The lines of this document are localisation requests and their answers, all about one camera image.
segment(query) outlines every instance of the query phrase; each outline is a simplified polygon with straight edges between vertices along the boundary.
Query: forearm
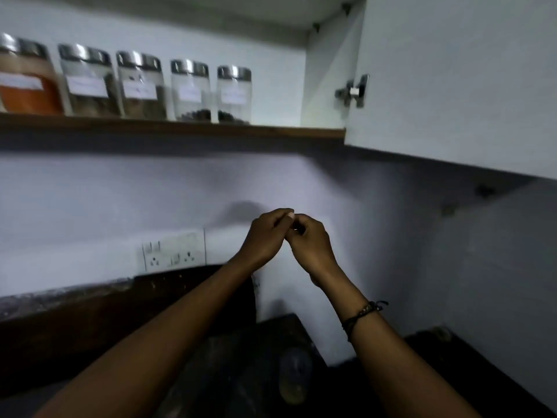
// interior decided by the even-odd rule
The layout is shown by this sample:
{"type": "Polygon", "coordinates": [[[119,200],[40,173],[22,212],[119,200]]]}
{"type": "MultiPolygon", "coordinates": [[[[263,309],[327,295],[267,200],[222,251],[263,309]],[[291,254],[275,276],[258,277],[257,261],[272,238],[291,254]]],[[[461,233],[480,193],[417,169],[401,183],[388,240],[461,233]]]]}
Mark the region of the forearm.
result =
{"type": "MultiPolygon", "coordinates": [[[[321,287],[341,322],[358,314],[368,302],[340,269],[324,278],[321,287]]],[[[389,416],[479,416],[379,313],[360,318],[351,341],[389,416]]]]}
{"type": "Polygon", "coordinates": [[[187,355],[252,271],[234,260],[221,267],[197,288],[112,347],[36,416],[150,416],[187,355]]]}

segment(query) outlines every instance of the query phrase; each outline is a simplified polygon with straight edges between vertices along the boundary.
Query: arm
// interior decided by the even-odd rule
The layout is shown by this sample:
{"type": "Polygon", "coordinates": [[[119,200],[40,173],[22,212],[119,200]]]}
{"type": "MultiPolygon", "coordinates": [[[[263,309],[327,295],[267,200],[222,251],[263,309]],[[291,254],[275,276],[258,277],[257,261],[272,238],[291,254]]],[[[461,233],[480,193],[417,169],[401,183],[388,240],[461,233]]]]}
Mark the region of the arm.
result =
{"type": "Polygon", "coordinates": [[[293,216],[282,208],[254,220],[229,263],[97,359],[36,418],[151,416],[227,299],[279,251],[293,216]]]}
{"type": "MultiPolygon", "coordinates": [[[[286,234],[296,260],[324,291],[341,322],[357,315],[368,300],[338,266],[323,224],[300,214],[296,221],[305,227],[303,234],[286,234]]],[[[351,342],[389,416],[479,417],[378,312],[357,321],[351,342]]]]}

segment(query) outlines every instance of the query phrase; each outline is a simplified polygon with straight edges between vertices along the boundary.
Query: cabinet door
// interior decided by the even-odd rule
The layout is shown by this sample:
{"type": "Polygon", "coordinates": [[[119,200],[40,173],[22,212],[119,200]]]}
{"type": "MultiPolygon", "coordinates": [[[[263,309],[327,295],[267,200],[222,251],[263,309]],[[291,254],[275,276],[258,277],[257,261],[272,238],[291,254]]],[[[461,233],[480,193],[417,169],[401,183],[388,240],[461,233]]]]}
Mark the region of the cabinet door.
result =
{"type": "Polygon", "coordinates": [[[367,0],[346,143],[557,178],[557,0],[367,0]]]}

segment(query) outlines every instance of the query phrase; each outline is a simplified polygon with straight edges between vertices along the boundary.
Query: cabinet hinge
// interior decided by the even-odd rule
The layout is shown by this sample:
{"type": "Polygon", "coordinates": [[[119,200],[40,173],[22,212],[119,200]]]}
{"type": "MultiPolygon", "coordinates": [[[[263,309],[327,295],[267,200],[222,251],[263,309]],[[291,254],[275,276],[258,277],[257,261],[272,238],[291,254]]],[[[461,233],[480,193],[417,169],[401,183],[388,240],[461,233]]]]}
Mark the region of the cabinet hinge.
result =
{"type": "Polygon", "coordinates": [[[366,96],[366,87],[368,85],[369,75],[362,75],[360,83],[354,86],[354,79],[350,79],[346,86],[335,91],[335,98],[344,100],[346,107],[350,106],[350,101],[356,100],[356,107],[361,109],[364,106],[364,98],[366,96]]]}

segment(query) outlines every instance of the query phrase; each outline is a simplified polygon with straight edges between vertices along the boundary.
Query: hand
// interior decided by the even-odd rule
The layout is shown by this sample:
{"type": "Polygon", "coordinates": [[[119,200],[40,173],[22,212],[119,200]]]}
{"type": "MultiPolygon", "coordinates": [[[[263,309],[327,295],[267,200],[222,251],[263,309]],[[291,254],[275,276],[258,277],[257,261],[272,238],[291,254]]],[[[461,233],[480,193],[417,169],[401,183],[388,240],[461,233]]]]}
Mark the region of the hand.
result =
{"type": "Polygon", "coordinates": [[[289,229],[286,240],[296,261],[310,274],[314,284],[320,287],[324,278],[341,272],[332,252],[329,235],[323,223],[305,214],[296,214],[295,222],[301,224],[305,230],[300,234],[293,228],[289,229]]]}
{"type": "Polygon", "coordinates": [[[291,208],[279,208],[261,214],[252,221],[246,240],[232,260],[248,267],[250,273],[260,269],[277,255],[293,223],[294,210],[291,208]]]}

